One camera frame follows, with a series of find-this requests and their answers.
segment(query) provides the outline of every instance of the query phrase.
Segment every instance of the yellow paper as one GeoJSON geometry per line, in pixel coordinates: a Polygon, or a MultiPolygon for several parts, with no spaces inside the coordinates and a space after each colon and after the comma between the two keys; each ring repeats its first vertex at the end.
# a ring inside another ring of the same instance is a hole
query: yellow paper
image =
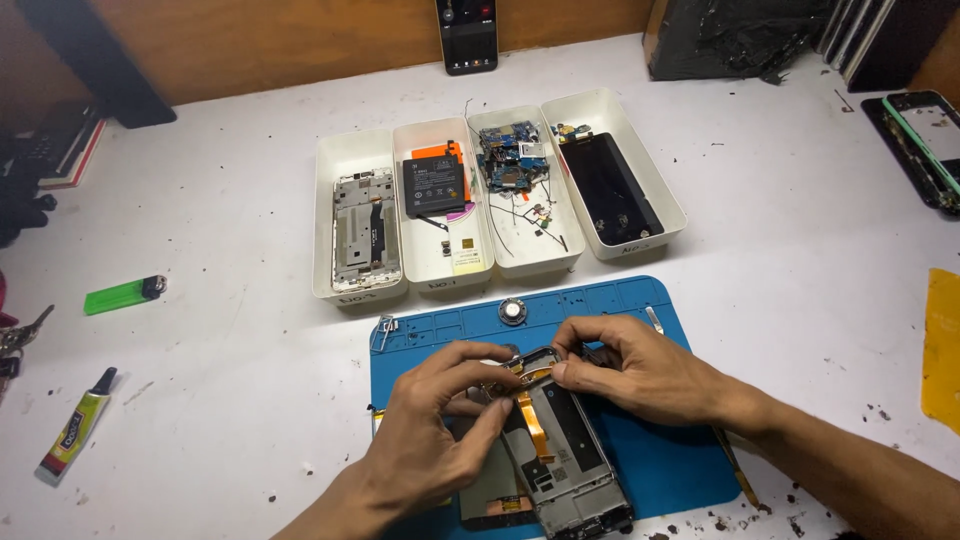
{"type": "Polygon", "coordinates": [[[960,435],[960,276],[930,269],[926,292],[924,414],[960,435]]]}

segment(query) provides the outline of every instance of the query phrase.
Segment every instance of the glue tube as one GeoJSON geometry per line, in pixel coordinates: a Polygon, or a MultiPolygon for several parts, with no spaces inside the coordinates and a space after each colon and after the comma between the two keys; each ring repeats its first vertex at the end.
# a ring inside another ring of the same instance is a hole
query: glue tube
{"type": "Polygon", "coordinates": [[[100,413],[107,406],[110,400],[110,384],[116,374],[117,368],[108,368],[97,384],[84,392],[63,432],[57,437],[57,442],[34,471],[37,478],[54,487],[60,484],[67,468],[84,447],[87,437],[93,431],[93,425],[100,418],[100,413]]]}

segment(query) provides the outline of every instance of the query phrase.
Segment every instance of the green lighter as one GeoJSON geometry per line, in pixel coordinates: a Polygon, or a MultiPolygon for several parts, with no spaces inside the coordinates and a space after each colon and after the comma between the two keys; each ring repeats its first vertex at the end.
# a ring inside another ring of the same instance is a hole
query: green lighter
{"type": "Polygon", "coordinates": [[[160,297],[167,290],[167,279],[163,276],[152,276],[135,282],[124,283],[115,287],[98,290],[86,295],[84,313],[96,315],[104,311],[111,311],[121,307],[136,306],[150,302],[160,297]]]}

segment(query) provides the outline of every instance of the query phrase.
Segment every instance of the forearm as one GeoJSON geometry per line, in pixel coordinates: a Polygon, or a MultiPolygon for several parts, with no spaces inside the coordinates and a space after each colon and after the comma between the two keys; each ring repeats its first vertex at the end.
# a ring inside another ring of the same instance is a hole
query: forearm
{"type": "Polygon", "coordinates": [[[948,539],[960,530],[960,482],[740,382],[724,427],[870,538],[948,539]]]}
{"type": "Polygon", "coordinates": [[[348,466],[273,540],[373,540],[396,518],[365,489],[363,462],[348,466]]]}

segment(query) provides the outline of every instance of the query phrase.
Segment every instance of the blue silicone mat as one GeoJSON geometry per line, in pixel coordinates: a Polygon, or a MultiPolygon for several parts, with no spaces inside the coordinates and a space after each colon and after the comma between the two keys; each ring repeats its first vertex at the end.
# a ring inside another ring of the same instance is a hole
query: blue silicone mat
{"type": "MultiPolygon", "coordinates": [[[[397,329],[390,333],[383,352],[371,351],[372,404],[385,407],[396,378],[448,341],[514,343],[525,353],[549,345],[557,327],[570,315],[627,313],[650,324],[645,311],[650,306],[666,335],[690,348],[666,288],[654,278],[601,282],[520,299],[527,306],[527,318],[517,327],[500,321],[499,300],[397,318],[397,329]]],[[[583,405],[637,519],[726,503],[739,495],[733,468],[711,428],[657,426],[593,396],[584,396],[583,405]]],[[[523,540],[539,536],[543,536],[539,525],[467,531],[460,526],[460,506],[454,498],[453,504],[397,524],[385,538],[523,540]]]]}

